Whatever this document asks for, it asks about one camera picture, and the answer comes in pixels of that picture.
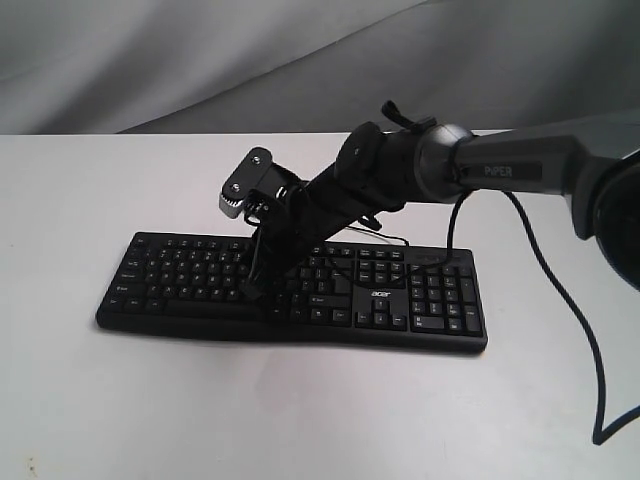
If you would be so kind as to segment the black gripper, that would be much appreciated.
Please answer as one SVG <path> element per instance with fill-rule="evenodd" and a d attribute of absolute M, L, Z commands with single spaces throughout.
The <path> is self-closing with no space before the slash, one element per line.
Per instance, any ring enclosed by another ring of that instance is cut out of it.
<path fill-rule="evenodd" d="M 269 168 L 250 190 L 245 207 L 260 225 L 251 237 L 249 270 L 240 291 L 249 300 L 262 300 L 322 242 L 355 221 L 404 205 L 379 193 L 368 197 L 345 188 L 331 167 L 310 182 L 283 167 Z"/>

